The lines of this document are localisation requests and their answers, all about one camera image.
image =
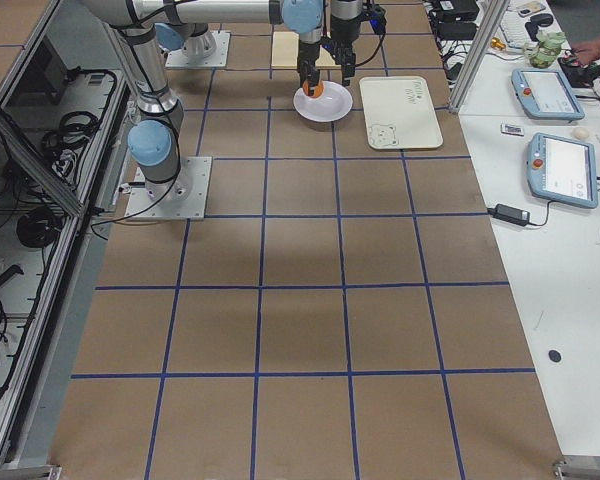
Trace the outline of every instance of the tablet screen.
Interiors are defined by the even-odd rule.
[[[591,200],[587,147],[547,138],[546,155],[545,190]]]
[[[555,72],[524,72],[524,78],[541,112],[575,112],[564,85]]]

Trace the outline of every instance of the black mouse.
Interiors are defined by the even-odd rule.
[[[548,27],[553,24],[553,15],[550,13],[536,13],[529,18],[529,21],[539,27]]]

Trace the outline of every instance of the computer mouse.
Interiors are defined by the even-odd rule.
[[[548,27],[553,24],[553,15],[550,13],[536,13],[529,17],[529,21],[539,27]]]
[[[576,138],[578,140],[586,140],[587,138],[589,138],[589,130],[587,130],[584,127],[576,127],[571,132],[571,135],[573,136],[573,138]]]

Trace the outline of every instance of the white cutting board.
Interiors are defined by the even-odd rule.
[[[376,150],[438,148],[442,133],[422,77],[360,80],[369,145]]]

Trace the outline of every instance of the green object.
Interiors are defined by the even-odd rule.
[[[562,52],[566,40],[564,32],[538,33],[538,45],[527,51],[529,63],[535,68],[549,68]]]

